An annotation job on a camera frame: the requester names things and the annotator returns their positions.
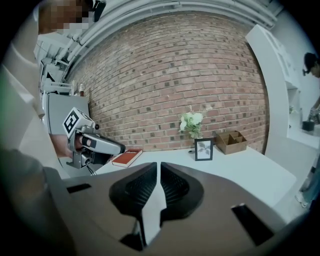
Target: picture frame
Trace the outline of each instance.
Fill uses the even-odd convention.
[[[214,138],[194,139],[194,160],[211,161],[214,153]]]

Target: white flowers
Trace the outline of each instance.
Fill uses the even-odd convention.
[[[188,131],[192,138],[200,136],[201,122],[203,120],[201,113],[188,112],[182,115],[180,132]]]

